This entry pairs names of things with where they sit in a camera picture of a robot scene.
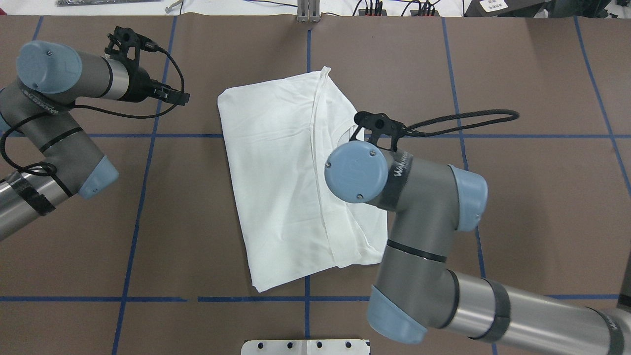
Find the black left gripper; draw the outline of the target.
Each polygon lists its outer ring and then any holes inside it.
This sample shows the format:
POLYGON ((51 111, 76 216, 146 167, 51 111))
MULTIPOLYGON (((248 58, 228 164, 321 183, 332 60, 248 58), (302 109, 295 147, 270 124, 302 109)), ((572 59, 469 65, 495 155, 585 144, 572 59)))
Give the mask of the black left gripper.
POLYGON ((142 67, 129 72, 129 101, 131 103, 140 103, 147 98, 154 98, 174 106, 185 106, 189 103, 190 97, 190 94, 182 90, 164 87, 161 82, 152 79, 142 67))

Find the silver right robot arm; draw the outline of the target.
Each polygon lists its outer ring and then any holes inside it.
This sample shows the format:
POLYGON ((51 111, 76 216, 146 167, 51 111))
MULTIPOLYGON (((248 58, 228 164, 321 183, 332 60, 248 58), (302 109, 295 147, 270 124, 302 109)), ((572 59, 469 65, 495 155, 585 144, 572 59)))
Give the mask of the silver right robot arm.
POLYGON ((446 267, 457 231, 486 209, 486 180, 448 164, 352 140, 327 158, 334 196, 394 212, 367 321, 380 335, 419 344, 428 329, 546 355, 628 355, 630 313, 560 302, 446 267))

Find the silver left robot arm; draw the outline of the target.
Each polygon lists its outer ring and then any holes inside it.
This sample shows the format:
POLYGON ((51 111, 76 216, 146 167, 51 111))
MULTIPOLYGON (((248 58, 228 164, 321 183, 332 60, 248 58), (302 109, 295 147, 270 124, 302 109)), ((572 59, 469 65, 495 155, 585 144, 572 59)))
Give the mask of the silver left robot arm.
POLYGON ((129 28, 108 35, 103 56, 63 43, 34 40, 17 58, 18 76, 1 90, 1 157, 14 170, 1 180, 1 238, 52 213, 74 195, 90 199, 113 184, 119 172, 70 112, 90 109, 78 98, 140 103, 154 98, 184 106, 185 88, 152 79, 140 52, 171 54, 129 28))

